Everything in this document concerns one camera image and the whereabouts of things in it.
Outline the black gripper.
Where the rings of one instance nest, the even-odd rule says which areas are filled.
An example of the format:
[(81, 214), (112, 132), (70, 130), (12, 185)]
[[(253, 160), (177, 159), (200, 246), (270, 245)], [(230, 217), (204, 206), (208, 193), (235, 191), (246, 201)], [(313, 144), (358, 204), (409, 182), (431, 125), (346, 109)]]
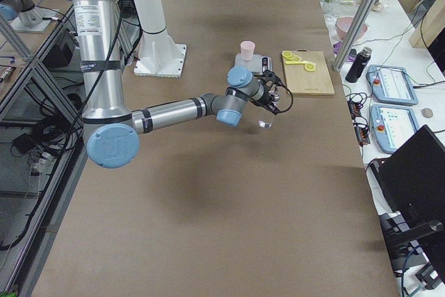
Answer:
[(270, 70), (265, 70), (257, 77), (257, 80), (262, 91), (259, 92), (260, 96), (258, 99), (253, 99), (253, 104), (270, 111), (273, 115), (281, 113), (282, 111), (277, 107), (280, 100), (277, 89), (282, 87), (282, 80)]

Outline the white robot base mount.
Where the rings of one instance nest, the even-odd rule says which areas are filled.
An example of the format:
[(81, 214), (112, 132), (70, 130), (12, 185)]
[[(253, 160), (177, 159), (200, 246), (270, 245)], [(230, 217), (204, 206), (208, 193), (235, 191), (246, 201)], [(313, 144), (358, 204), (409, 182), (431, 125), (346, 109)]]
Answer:
[(161, 0), (133, 0), (143, 35), (134, 73), (138, 76), (179, 78), (187, 46), (169, 36)]

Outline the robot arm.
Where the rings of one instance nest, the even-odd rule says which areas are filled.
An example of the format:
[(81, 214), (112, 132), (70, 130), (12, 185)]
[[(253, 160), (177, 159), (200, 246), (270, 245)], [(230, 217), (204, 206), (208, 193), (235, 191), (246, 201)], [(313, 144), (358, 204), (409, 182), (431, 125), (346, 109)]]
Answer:
[[(81, 108), (83, 139), (89, 158), (103, 168), (119, 168), (136, 156), (140, 134), (214, 115), (236, 126), (247, 103), (278, 114), (277, 89), (282, 80), (269, 69), (253, 74), (233, 67), (223, 95), (170, 102), (132, 111), (124, 103), (118, 35), (123, 0), (70, 0), (74, 6), (86, 104)], [(136, 73), (180, 77), (186, 45), (169, 36), (161, 0), (133, 0), (141, 37)]]

